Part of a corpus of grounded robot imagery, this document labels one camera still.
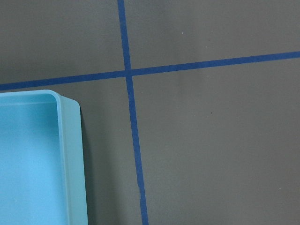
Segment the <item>gray surface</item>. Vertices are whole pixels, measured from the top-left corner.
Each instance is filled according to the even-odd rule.
[[[300,49],[300,1],[125,0],[133,68]]]
[[[151,225],[298,225],[300,60],[134,77]]]
[[[141,224],[125,79],[37,89],[80,104],[89,225]]]
[[[116,1],[0,3],[1,83],[123,70]]]

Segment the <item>plastic bin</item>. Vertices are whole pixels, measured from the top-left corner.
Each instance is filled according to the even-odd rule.
[[[0,224],[87,225],[79,104],[0,94]]]

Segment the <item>blue line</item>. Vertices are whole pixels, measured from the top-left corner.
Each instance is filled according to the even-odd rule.
[[[133,141],[133,149],[135,153],[136,178],[140,190],[140,208],[141,208],[142,225],[148,225],[149,222],[148,222],[148,213],[147,213],[146,193],[145,193],[145,185],[144,185],[137,118],[136,118],[135,94],[134,94],[132,70],[131,70],[131,63],[130,63],[130,51],[129,51],[129,43],[128,43],[124,0],[118,0],[118,9],[119,9],[124,67],[126,71],[126,85],[127,85],[128,100],[129,100],[129,114],[130,114],[131,132],[132,132],[132,141]]]
[[[102,80],[109,78],[125,77],[125,71],[115,71],[115,72],[105,72],[99,74],[87,74],[87,75],[77,75],[77,76],[67,76],[35,81],[24,81],[16,83],[5,83],[0,84],[0,90],[12,90],[12,89],[21,89],[21,88],[32,88],[32,87],[41,87],[47,85],[56,85],[63,83],[76,83],[84,81],[94,81]]]
[[[138,76],[138,75],[148,75],[148,74],[159,74],[159,73],[166,73],[166,72],[173,72],[173,71],[180,71],[180,70],[222,67],[222,66],[237,65],[237,64],[266,62],[266,61],[273,61],[273,60],[288,60],[288,59],[295,59],[295,58],[300,58],[300,52],[285,52],[285,53],[239,57],[239,58],[223,59],[223,60],[192,62],[192,63],[176,64],[176,65],[161,66],[161,67],[133,69],[131,70],[131,75]],[[129,60],[129,63],[127,63],[126,67],[130,68],[130,57],[126,58],[126,60],[124,57],[124,63],[127,60]],[[76,82],[94,81],[94,80],[110,79],[110,78],[117,78],[117,77],[126,77],[127,73],[128,73],[127,71],[122,70],[122,71],[67,76],[67,77],[35,80],[35,81],[5,83],[5,84],[0,84],[0,90],[13,90],[13,89],[22,89],[22,88],[31,88],[31,87],[41,87],[47,85],[56,85],[56,84],[63,84],[63,83],[76,83]]]
[[[266,61],[273,61],[273,60],[286,60],[286,59],[295,59],[295,58],[300,58],[300,52],[285,52],[285,53],[268,54],[268,55],[239,57],[239,58],[224,59],[224,60],[211,60],[211,61],[203,61],[203,62],[192,62],[192,63],[177,64],[177,65],[161,66],[161,67],[133,69],[132,76],[158,74],[158,73],[189,70],[189,69],[222,67],[222,66],[229,66],[229,65],[254,63],[254,62],[266,62]]]

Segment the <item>vertical blue line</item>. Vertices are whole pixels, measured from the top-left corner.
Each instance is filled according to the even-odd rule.
[[[145,193],[145,185],[144,185],[144,177],[143,177],[139,133],[137,127],[135,94],[134,94],[134,87],[133,87],[133,80],[132,80],[132,70],[131,70],[131,62],[130,62],[130,52],[129,52],[124,0],[118,0],[118,9],[119,9],[124,67],[126,72],[126,85],[127,85],[128,99],[129,99],[129,114],[130,114],[131,132],[132,132],[132,141],[133,141],[133,149],[135,153],[135,169],[136,169],[137,184],[140,190],[140,208],[141,208],[142,225],[148,225],[149,222],[148,222],[148,213],[147,213],[147,204],[146,204],[146,193]]]

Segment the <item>light blue bin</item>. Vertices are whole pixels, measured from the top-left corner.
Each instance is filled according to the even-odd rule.
[[[0,94],[0,225],[87,225],[79,104]]]

